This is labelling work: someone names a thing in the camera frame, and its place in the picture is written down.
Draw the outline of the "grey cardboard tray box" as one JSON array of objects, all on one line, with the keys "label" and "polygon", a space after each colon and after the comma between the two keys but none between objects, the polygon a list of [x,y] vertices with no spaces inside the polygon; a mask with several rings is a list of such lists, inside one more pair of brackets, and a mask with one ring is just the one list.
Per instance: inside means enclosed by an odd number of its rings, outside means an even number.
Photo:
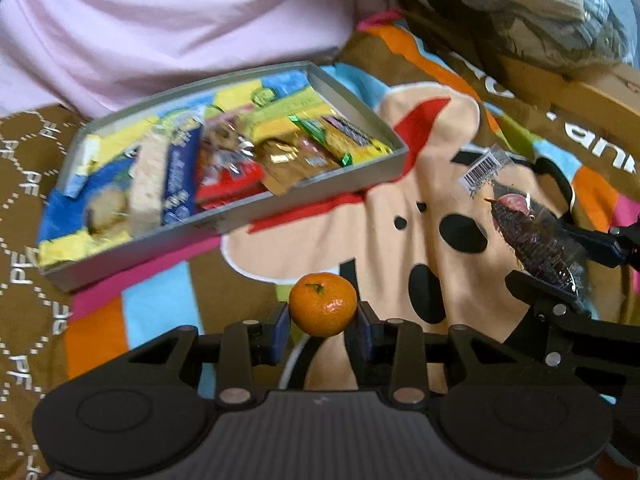
[{"label": "grey cardboard tray box", "polygon": [[211,210],[202,210],[195,216],[181,222],[161,226],[111,249],[76,262],[66,262],[40,272],[57,288],[64,292],[84,288],[102,278],[127,270],[137,264],[183,248],[207,237],[232,231],[244,224],[280,214],[300,206],[320,202],[343,193],[351,193],[370,188],[372,185],[393,180],[400,176],[408,156],[407,145],[378,117],[365,102],[362,102],[352,90],[341,81],[327,74],[321,67],[309,62],[285,63],[241,70],[213,78],[203,79],[190,84],[157,93],[133,106],[119,112],[93,120],[82,127],[74,136],[70,151],[66,155],[55,188],[66,181],[70,172],[70,163],[76,152],[80,138],[94,127],[104,125],[110,118],[119,118],[128,110],[138,110],[145,104],[158,103],[168,98],[171,92],[185,94],[191,90],[208,90],[218,84],[234,84],[253,78],[272,75],[279,70],[304,70],[314,90],[325,98],[332,113],[325,115],[341,116],[354,126],[383,141],[393,149],[393,153],[382,158],[370,160],[364,164],[343,167],[320,174],[320,176],[300,182],[283,195],[273,195],[265,187],[262,192],[236,200]]}]

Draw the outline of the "golden brown snack packet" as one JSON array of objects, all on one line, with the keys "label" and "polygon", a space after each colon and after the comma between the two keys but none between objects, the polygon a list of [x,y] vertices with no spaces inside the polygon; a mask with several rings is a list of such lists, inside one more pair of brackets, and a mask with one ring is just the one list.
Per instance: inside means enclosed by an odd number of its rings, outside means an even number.
[{"label": "golden brown snack packet", "polygon": [[283,195],[300,182],[341,168],[335,158],[307,133],[285,133],[254,148],[254,159],[264,170],[262,184],[273,195]]}]

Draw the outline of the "rice cracker bar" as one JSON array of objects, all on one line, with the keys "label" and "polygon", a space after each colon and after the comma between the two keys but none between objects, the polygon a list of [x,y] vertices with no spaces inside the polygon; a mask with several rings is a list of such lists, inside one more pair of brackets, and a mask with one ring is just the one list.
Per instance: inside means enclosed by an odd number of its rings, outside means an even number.
[{"label": "rice cracker bar", "polygon": [[169,139],[162,128],[142,139],[129,192],[128,228],[132,237],[160,226],[165,193]]}]

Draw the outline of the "blue milk powder sachet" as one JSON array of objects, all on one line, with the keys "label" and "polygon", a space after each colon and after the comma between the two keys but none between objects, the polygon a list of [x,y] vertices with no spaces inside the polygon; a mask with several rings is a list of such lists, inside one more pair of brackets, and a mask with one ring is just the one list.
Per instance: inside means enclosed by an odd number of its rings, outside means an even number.
[{"label": "blue milk powder sachet", "polygon": [[168,159],[162,207],[162,225],[181,222],[195,211],[196,170],[200,156],[203,115],[198,108],[168,116]]}]

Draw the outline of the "red nut snack bag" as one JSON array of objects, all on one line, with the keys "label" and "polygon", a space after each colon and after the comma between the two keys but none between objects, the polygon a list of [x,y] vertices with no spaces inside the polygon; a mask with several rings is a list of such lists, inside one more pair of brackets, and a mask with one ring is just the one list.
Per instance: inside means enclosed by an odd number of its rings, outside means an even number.
[{"label": "red nut snack bag", "polygon": [[254,159],[254,144],[240,129],[246,110],[205,119],[196,170],[195,203],[204,210],[227,205],[262,192],[265,177]]}]

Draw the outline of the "colourful cartoon blanket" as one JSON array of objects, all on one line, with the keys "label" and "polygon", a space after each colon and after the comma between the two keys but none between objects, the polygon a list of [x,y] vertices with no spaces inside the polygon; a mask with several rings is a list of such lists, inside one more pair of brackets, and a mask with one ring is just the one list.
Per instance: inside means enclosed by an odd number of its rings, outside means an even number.
[{"label": "colourful cartoon blanket", "polygon": [[182,324],[217,333],[261,318],[314,272],[351,280],[380,318],[438,334],[461,323],[505,340],[526,305],[504,284],[520,263],[494,226],[491,198],[529,196],[603,232],[638,218],[638,130],[600,128],[588,96],[578,118],[528,104],[526,86],[555,96],[534,68],[496,79],[488,64],[442,48],[429,24],[387,14],[363,23],[329,71],[408,145],[401,178],[93,287],[75,300],[64,337],[68,376]]}]

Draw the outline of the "brown PF patterned quilt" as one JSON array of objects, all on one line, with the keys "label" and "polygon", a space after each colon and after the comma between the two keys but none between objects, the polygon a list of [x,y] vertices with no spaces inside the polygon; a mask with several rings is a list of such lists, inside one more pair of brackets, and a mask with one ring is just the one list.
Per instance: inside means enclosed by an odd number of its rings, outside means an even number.
[{"label": "brown PF patterned quilt", "polygon": [[82,120],[61,105],[1,119],[1,475],[39,479],[48,467],[32,412],[66,382],[63,334],[72,300],[38,268],[40,221]]}]

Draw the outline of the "green yellow snack packet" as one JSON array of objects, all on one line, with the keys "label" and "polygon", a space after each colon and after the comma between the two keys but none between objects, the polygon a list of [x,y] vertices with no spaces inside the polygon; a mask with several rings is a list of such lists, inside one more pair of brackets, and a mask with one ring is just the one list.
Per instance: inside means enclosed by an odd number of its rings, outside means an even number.
[{"label": "green yellow snack packet", "polygon": [[303,118],[292,115],[288,120],[320,143],[343,167],[364,164],[393,153],[386,143],[369,136],[341,116]]}]

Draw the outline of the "round wrapped biscuit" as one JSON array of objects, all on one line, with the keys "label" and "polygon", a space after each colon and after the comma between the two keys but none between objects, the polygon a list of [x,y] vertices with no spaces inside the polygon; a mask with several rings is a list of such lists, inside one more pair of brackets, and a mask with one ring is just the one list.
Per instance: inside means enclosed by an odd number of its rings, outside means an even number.
[{"label": "round wrapped biscuit", "polygon": [[94,194],[85,211],[89,234],[107,236],[126,231],[128,207],[128,194],[120,188],[104,188]]}]

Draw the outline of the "small orange mandarin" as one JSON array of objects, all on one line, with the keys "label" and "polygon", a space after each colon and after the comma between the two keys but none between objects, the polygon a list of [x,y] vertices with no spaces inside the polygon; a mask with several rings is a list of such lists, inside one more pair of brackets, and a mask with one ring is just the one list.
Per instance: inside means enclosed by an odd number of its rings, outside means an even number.
[{"label": "small orange mandarin", "polygon": [[329,338],[352,322],[358,306],[350,281],[328,272],[302,276],[288,295],[292,321],[306,334]]}]

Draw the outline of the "plastic bag of clothes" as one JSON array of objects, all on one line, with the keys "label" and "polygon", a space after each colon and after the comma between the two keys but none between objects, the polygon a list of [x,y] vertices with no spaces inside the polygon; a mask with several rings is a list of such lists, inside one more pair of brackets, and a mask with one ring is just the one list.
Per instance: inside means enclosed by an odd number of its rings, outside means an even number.
[{"label": "plastic bag of clothes", "polygon": [[639,65],[639,0],[408,0],[556,70]]}]

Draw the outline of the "dark dried snack packet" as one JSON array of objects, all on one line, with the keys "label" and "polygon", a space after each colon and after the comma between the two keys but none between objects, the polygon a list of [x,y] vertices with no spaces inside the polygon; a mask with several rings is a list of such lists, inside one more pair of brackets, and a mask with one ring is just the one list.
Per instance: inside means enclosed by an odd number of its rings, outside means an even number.
[{"label": "dark dried snack packet", "polygon": [[586,253],[547,208],[529,195],[488,198],[497,231],[534,278],[582,299],[587,292]]}]

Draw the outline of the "colourful crocodile drawing paper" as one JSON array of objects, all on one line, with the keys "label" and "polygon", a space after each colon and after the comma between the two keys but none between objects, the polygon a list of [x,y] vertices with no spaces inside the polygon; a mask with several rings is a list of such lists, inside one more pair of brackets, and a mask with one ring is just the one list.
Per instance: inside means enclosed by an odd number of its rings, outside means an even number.
[{"label": "colourful crocodile drawing paper", "polygon": [[332,113],[304,70],[185,94],[128,110],[84,134],[48,200],[38,264],[76,262],[202,210],[262,192],[259,142],[294,132],[291,116]]}]

